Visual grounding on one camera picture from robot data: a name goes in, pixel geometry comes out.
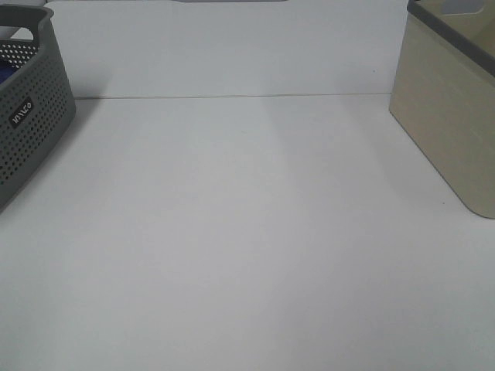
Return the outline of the grey perforated plastic basket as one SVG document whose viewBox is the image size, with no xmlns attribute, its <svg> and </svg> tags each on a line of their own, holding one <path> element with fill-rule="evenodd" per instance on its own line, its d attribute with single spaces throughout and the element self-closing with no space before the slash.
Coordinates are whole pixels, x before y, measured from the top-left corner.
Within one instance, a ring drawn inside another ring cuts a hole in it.
<svg viewBox="0 0 495 371">
<path fill-rule="evenodd" d="M 1 205 L 38 170 L 71 125 L 76 104 L 51 18 L 53 10 L 1 7 L 1 24 L 31 39 L 3 39 L 1 59 L 16 69 L 1 84 Z"/>
</svg>

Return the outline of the blue towel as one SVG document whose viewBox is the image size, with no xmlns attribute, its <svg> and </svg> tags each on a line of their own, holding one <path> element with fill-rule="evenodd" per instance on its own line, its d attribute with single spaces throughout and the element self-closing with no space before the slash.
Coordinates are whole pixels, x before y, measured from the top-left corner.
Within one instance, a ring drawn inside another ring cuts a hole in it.
<svg viewBox="0 0 495 371">
<path fill-rule="evenodd" d="M 15 63 L 8 60 L 0 59 L 0 84 L 7 81 L 13 74 L 19 70 Z"/>
</svg>

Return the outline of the beige plastic storage bin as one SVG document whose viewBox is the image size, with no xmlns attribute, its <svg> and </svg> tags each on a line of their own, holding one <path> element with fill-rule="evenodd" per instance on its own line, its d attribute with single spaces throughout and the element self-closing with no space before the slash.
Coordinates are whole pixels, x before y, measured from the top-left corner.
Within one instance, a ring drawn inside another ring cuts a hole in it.
<svg viewBox="0 0 495 371">
<path fill-rule="evenodd" d="M 494 3 L 410 1 L 389 111 L 472 213 L 494 218 Z"/>
</svg>

